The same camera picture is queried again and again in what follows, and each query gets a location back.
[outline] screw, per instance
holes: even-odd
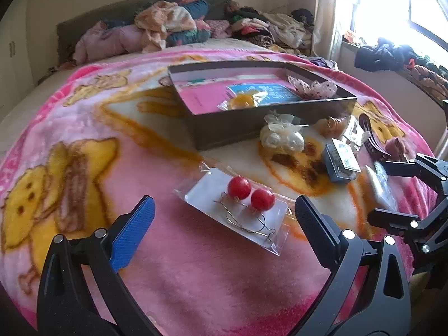
[[[344,230],[342,231],[342,235],[344,235],[344,237],[346,239],[354,239],[355,238],[355,233],[352,230]]]
[[[384,238],[384,241],[386,241],[389,245],[394,245],[395,244],[395,239],[392,236],[386,236]]]
[[[53,237],[53,242],[55,244],[59,244],[60,242],[62,242],[63,239],[64,237],[61,234],[58,234],[55,237]]]
[[[98,230],[95,231],[95,237],[98,239],[105,237],[106,234],[107,234],[107,231],[106,231],[106,229],[103,229],[103,228],[99,228]]]

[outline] gray headboard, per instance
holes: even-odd
[[[134,21],[137,11],[160,0],[125,0],[86,12],[57,25],[59,63],[71,58],[82,35],[101,19]],[[208,3],[206,19],[223,20],[225,5],[230,0],[205,0]]]

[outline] open box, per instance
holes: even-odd
[[[220,111],[217,105],[226,98],[225,88],[229,85],[275,82],[289,87],[288,76],[307,83],[327,79],[291,63],[266,61],[182,64],[169,67],[168,72],[186,111],[187,126],[198,150],[257,137],[265,124],[263,118],[269,113],[292,114],[301,119],[301,124],[313,124],[324,117],[350,115],[356,103],[356,96],[338,86],[336,95],[330,99]],[[212,107],[214,111],[204,110],[198,97],[207,110]]]

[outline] pink blanket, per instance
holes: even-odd
[[[194,210],[173,189],[195,171],[202,155],[295,199],[313,196],[317,208],[342,228],[381,238],[367,213],[375,206],[367,177],[336,186],[310,168],[300,173],[275,162],[258,140],[205,153],[193,150],[166,82],[174,64],[219,60],[285,60],[323,74],[358,96],[380,140],[401,136],[431,154],[421,136],[362,82],[285,53],[183,50],[152,53],[74,73],[30,122],[0,166],[0,280],[35,325],[36,297],[53,236],[90,235],[151,195],[155,220],[130,265],[120,271],[142,310],[165,335],[286,335],[310,306],[329,271],[323,269],[297,222],[279,257]],[[310,138],[304,162],[320,159]],[[360,164],[370,159],[363,149]],[[399,210],[427,215],[435,194],[417,179],[391,178]],[[400,245],[412,271],[407,246]],[[88,283],[93,283],[89,271]],[[98,289],[93,297],[111,319]]]

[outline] red ball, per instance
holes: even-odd
[[[234,177],[227,185],[227,194],[231,198],[245,199],[250,195],[252,186],[244,177]]]
[[[252,207],[260,212],[265,212],[274,207],[276,198],[274,194],[268,189],[259,188],[252,193],[250,204]]]

